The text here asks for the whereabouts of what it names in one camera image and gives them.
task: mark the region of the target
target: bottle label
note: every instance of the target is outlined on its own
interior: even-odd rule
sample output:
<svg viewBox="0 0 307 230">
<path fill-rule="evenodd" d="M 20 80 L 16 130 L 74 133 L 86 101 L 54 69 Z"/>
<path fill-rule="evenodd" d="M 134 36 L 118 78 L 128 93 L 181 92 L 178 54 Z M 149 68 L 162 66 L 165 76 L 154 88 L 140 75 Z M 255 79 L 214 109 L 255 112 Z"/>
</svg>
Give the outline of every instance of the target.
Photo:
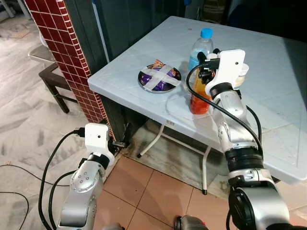
<svg viewBox="0 0 307 230">
<path fill-rule="evenodd" d="M 195 66 L 199 64 L 198 59 L 190 56 L 188 69 L 191 71 Z"/>
</svg>

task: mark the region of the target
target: blue bottle cap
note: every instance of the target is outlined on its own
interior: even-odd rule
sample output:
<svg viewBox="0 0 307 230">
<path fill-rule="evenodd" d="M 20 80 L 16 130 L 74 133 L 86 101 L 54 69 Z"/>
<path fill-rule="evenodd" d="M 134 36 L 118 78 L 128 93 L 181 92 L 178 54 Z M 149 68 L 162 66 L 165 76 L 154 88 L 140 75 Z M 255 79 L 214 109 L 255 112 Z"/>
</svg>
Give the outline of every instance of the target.
<svg viewBox="0 0 307 230">
<path fill-rule="evenodd" d="M 213 29 L 210 29 L 210 28 L 203 28 L 201 30 L 201 37 L 202 38 L 205 38 L 205 39 L 209 39 L 211 38 L 213 35 Z"/>
</svg>

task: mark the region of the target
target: orange bottle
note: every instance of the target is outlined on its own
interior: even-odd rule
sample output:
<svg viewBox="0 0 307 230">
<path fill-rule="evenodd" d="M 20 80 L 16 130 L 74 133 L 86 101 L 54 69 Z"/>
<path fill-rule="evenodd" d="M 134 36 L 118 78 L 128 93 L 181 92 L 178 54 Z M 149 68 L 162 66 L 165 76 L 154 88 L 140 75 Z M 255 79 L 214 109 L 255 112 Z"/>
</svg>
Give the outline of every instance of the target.
<svg viewBox="0 0 307 230">
<path fill-rule="evenodd" d="M 208 100 L 211 100 L 211 96 L 208 96 L 205 92 L 205 84 L 201 83 L 201 78 L 198 77 L 200 71 L 199 69 L 196 72 L 196 79 L 194 83 L 194 91 L 201 96 L 207 98 Z M 209 110 L 209 104 L 204 102 L 203 100 L 195 97 L 194 95 L 191 96 L 190 100 L 190 111 L 193 114 L 205 114 Z"/>
</svg>

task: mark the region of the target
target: marble floor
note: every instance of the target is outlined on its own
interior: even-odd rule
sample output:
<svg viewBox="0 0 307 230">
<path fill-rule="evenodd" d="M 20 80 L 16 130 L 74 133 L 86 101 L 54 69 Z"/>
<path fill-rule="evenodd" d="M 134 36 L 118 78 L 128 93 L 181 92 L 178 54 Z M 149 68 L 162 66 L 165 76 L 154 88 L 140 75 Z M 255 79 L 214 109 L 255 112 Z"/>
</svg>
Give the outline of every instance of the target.
<svg viewBox="0 0 307 230">
<path fill-rule="evenodd" d="M 29 30 L 25 37 L 16 39 L 6 36 L 9 30 Z M 58 141 L 76 127 L 83 127 L 87 120 L 78 104 L 67 102 L 68 114 L 61 111 L 38 73 L 43 65 L 28 58 L 27 54 L 40 44 L 39 34 L 32 21 L 17 16 L 0 23 L 0 165 L 15 164 L 42 175 L 43 168 Z M 61 92 L 72 97 L 68 91 Z M 158 126 L 146 123 L 134 136 L 132 145 L 123 154 L 153 169 L 164 172 L 196 188 L 201 187 L 201 156 L 173 142 L 161 139 L 141 159 L 137 153 L 154 138 Z M 55 181 L 60 175 L 76 169 L 82 157 L 87 157 L 84 139 L 71 136 L 56 154 L 47 174 L 47 180 Z M 222 197 L 220 182 L 227 175 L 224 158 L 210 154 L 208 159 L 209 192 Z M 22 229 L 43 230 L 38 217 L 37 201 L 40 182 L 26 172 L 10 166 L 0 167 L 2 181 L 0 191 L 19 192 L 29 200 L 29 214 Z M 306 218 L 307 196 L 301 185 L 278 185 L 292 214 Z M 296 196 L 289 193 L 296 190 Z M 47 203 L 50 185 L 45 185 Z M 59 187 L 55 193 L 54 209 L 60 210 L 68 188 Z M 26 203 L 17 195 L 0 194 L 0 229 L 16 230 L 24 218 Z"/>
</svg>

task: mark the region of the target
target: purple wrapper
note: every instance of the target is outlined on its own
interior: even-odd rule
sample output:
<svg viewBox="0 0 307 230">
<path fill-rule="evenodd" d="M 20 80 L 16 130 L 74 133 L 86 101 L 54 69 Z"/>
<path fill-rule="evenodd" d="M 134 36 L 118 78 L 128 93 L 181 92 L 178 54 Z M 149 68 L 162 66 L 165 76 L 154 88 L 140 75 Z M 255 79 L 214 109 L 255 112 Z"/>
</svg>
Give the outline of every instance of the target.
<svg viewBox="0 0 307 230">
<path fill-rule="evenodd" d="M 174 78 L 175 76 L 173 75 L 172 71 L 170 70 L 168 73 L 168 76 Z M 147 82 L 149 82 L 149 80 L 151 80 L 151 76 L 147 75 L 147 74 L 143 74 L 142 75 L 142 84 L 145 85 Z M 155 91 L 166 91 L 170 89 L 170 84 L 166 83 L 164 81 L 160 81 L 156 87 L 154 87 L 153 90 Z"/>
</svg>

